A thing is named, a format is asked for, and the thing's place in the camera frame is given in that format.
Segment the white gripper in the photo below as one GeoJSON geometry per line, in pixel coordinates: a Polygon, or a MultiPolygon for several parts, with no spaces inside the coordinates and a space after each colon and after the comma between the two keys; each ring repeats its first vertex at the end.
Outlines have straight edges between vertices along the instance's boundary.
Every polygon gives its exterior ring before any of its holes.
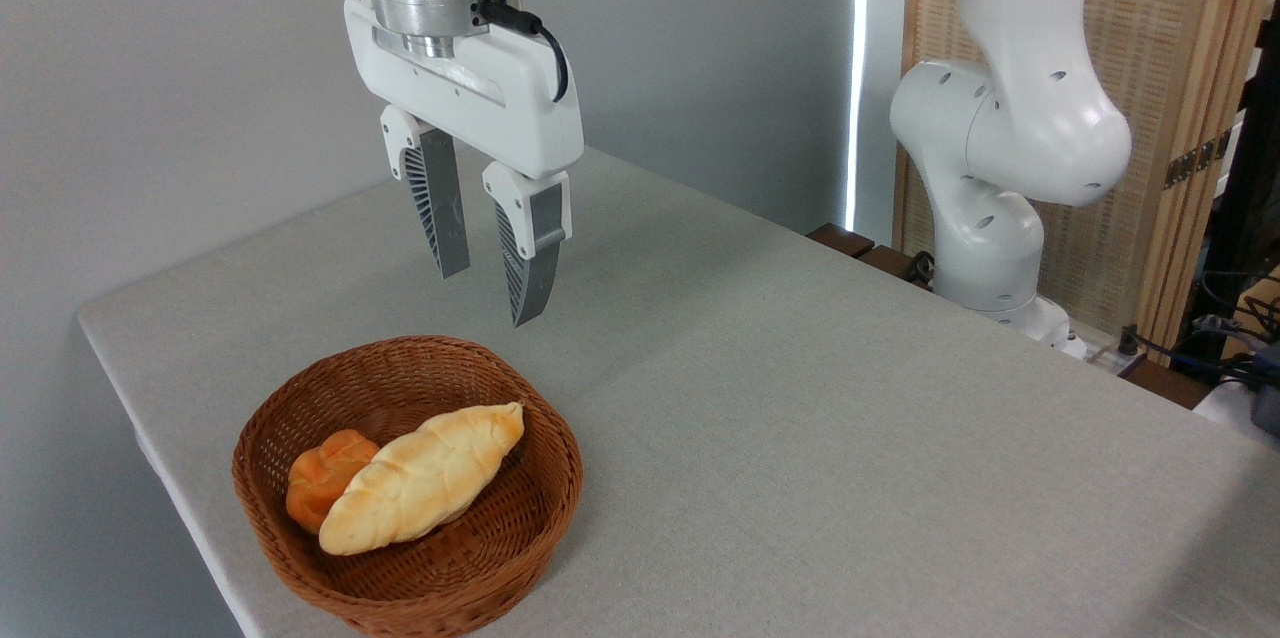
{"type": "Polygon", "coordinates": [[[540,316],[561,245],[573,234],[570,177],[561,170],[584,152],[575,83],[554,99],[554,49],[484,26],[453,37],[451,56],[428,56],[385,29],[370,0],[346,0],[344,19],[362,82],[389,104],[380,124],[390,170],[410,187],[442,277],[470,266],[454,136],[498,160],[483,183],[495,206],[512,324],[540,316]]]}

